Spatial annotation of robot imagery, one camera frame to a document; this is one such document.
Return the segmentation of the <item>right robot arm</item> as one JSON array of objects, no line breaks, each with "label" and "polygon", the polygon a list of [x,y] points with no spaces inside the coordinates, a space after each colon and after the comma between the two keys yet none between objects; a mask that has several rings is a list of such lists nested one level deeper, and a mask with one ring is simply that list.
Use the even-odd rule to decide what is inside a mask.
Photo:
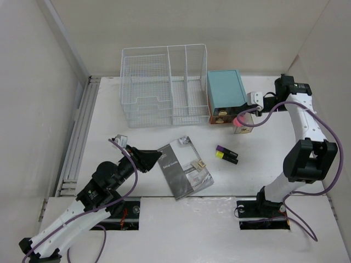
[{"label": "right robot arm", "polygon": [[[141,98],[154,98],[149,92],[165,92],[172,86],[175,94],[180,77],[175,81],[167,81],[165,77],[131,77],[132,92]],[[135,85],[146,87],[146,95],[139,96],[139,89]],[[296,144],[287,154],[283,162],[282,173],[269,185],[263,186],[257,193],[255,201],[238,201],[244,206],[244,214],[239,218],[275,218],[278,213],[285,213],[285,200],[291,193],[317,196],[320,193],[305,193],[295,191],[304,184],[312,184],[325,178],[331,164],[340,150],[338,172],[339,177],[343,164],[343,150],[335,133],[317,118],[312,107],[312,91],[308,84],[296,83],[294,77],[281,75],[275,80],[275,93],[261,92],[246,94],[239,70],[208,71],[207,91],[211,110],[210,123],[224,123],[232,121],[237,133],[250,132],[254,127],[263,125],[273,112],[288,111],[295,131]],[[253,124],[251,114],[261,116],[268,112],[265,120]],[[317,121],[334,136],[335,142],[329,142],[320,130]],[[175,168],[163,168],[165,178],[176,200],[180,200],[191,193],[202,190],[207,184],[207,177],[195,179],[194,185],[185,171],[180,173],[180,161]]]}]

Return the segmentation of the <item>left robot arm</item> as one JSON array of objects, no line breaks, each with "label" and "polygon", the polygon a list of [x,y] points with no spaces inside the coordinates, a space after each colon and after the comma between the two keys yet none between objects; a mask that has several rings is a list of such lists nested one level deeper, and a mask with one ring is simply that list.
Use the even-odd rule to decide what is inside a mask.
[{"label": "left robot arm", "polygon": [[117,189],[135,172],[150,171],[161,157],[156,150],[131,148],[117,164],[104,161],[93,173],[76,199],[49,227],[19,247],[26,262],[60,262],[68,249],[95,225],[122,213],[124,200]]}]

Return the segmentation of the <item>pink glue stick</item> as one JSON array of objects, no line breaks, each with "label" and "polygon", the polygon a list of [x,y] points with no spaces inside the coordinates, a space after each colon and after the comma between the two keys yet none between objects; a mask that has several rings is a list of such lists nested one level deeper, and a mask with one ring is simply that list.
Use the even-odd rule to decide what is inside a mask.
[{"label": "pink glue stick", "polygon": [[243,127],[243,123],[245,122],[245,117],[244,116],[236,116],[233,119],[233,125],[236,127]]}]

